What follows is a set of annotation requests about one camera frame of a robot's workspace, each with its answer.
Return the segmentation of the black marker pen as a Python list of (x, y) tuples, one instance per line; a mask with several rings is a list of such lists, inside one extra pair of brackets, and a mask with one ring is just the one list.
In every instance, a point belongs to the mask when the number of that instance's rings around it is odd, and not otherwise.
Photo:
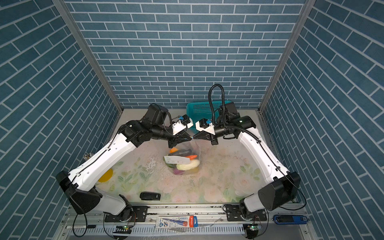
[(96, 225), (74, 225), (74, 226), (66, 226), (66, 229), (95, 229)]

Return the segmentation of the blue black tool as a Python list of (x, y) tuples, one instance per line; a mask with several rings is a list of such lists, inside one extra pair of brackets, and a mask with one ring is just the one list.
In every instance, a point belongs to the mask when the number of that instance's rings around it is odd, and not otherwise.
[(273, 221), (277, 225), (306, 225), (308, 218), (302, 215), (274, 215)]

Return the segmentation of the black toy eggplant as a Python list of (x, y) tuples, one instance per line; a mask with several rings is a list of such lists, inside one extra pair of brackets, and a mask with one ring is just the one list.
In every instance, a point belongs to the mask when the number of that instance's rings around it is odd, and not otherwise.
[(187, 157), (192, 155), (191, 149), (184, 149), (184, 150), (178, 150), (176, 152), (170, 153), (169, 156), (180, 156), (180, 157)]

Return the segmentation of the black rectangular device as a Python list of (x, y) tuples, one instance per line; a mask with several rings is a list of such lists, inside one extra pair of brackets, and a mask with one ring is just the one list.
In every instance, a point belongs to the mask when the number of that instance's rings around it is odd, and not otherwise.
[(140, 199), (142, 201), (159, 201), (161, 199), (161, 194), (154, 192), (141, 192)]

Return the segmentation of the white toy garlic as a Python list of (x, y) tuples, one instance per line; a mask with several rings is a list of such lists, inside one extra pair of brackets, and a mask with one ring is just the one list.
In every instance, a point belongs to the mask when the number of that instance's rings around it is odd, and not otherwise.
[(180, 171), (188, 171), (197, 168), (200, 165), (200, 160), (191, 160), (188, 164), (177, 164), (177, 169)]

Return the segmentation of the toothbrush blister package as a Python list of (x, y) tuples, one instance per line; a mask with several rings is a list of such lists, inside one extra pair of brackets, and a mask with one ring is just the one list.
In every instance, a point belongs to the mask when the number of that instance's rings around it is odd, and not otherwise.
[(198, 226), (198, 219), (193, 215), (157, 217), (155, 224), (157, 229), (197, 228)]

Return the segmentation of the purple toy onion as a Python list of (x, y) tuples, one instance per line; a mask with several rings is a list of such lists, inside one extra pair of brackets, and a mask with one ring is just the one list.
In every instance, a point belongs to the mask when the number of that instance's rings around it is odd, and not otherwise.
[(173, 173), (175, 175), (182, 175), (185, 171), (182, 171), (182, 170), (178, 170), (178, 169), (173, 169)]

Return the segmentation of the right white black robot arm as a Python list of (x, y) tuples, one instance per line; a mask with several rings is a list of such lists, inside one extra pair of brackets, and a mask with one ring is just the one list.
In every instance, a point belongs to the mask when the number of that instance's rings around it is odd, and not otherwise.
[(272, 211), (293, 200), (299, 191), (301, 178), (290, 172), (262, 140), (256, 124), (249, 116), (238, 117), (228, 123), (214, 125), (211, 120), (201, 119), (195, 123), (194, 139), (218, 144), (218, 138), (233, 134), (249, 151), (259, 167), (264, 186), (257, 193), (240, 200), (241, 215), (252, 219), (257, 211)]

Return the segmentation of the aluminium mounting rail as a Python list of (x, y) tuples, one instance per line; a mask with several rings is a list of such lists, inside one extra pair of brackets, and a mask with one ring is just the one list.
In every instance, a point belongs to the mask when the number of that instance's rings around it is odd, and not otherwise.
[[(86, 217), (70, 209), (53, 237), (55, 240), (156, 240), (156, 239), (240, 239), (315, 240), (314, 227), (304, 210), (259, 210), (252, 219), (241, 215), (238, 204), (135, 204), (130, 222), (120, 222), (110, 214), (91, 211)], [(157, 217), (197, 217), (197, 228), (157, 229)], [(277, 225), (274, 215), (302, 215), (306, 225)], [(96, 225), (95, 229), (66, 229), (66, 226)]]

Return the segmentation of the yellow pen cup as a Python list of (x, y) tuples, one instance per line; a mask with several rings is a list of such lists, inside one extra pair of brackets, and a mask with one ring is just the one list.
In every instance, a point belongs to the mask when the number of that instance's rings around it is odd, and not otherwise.
[(99, 182), (99, 183), (105, 183), (105, 182), (109, 181), (109, 180), (112, 178), (113, 174), (114, 174), (113, 169), (109, 169), (109, 170), (107, 170), (107, 171), (106, 171), (106, 172), (99, 178), (98, 182)]

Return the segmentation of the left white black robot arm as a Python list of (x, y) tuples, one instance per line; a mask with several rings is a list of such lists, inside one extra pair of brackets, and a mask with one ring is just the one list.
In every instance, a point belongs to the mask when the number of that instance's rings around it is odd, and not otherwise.
[(115, 197), (97, 189), (96, 183), (121, 158), (144, 142), (167, 140), (169, 147), (173, 148), (191, 141), (187, 129), (192, 126), (192, 119), (186, 115), (170, 127), (146, 120), (131, 120), (122, 125), (113, 139), (90, 159), (70, 172), (59, 172), (56, 179), (78, 215), (97, 210), (115, 216), (118, 221), (130, 221), (133, 207), (129, 201), (123, 195)]

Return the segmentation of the clear zip top bag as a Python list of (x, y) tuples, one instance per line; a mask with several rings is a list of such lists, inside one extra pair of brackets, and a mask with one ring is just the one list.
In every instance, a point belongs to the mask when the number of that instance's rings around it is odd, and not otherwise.
[[(200, 166), (202, 164), (201, 160), (201, 148), (196, 140), (192, 140), (190, 142), (185, 142), (177, 145), (176, 147), (179, 150), (186, 150), (191, 149), (192, 155), (197, 155), (197, 160), (200, 160), (200, 165), (192, 170), (185, 171), (182, 175), (176, 175), (176, 176), (186, 176), (186, 175), (195, 175), (200, 170)], [(191, 160), (187, 157), (180, 157), (180, 156), (169, 156), (170, 152), (163, 157), (163, 161), (165, 165), (168, 167), (168, 169), (171, 171), (173, 175), (173, 169), (177, 168), (177, 164), (188, 164)]]

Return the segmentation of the orange toy carrot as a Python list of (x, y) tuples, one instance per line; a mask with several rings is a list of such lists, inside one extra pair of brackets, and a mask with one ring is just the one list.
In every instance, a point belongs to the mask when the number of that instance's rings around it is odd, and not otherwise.
[(190, 156), (187, 156), (187, 158), (189, 158), (190, 160), (194, 160), (196, 159), (198, 156), (197, 155), (190, 155)]

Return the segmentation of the teal plastic basket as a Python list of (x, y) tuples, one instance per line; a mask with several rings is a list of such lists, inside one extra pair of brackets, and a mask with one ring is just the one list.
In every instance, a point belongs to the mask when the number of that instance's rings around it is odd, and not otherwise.
[[(221, 114), (220, 107), (222, 106), (222, 102), (213, 101), (212, 104), (215, 111), (215, 120), (217, 120)], [(193, 120), (194, 123), (200, 121), (201, 119), (212, 119), (212, 111), (208, 101), (188, 103), (186, 106), (186, 111), (187, 115)]]

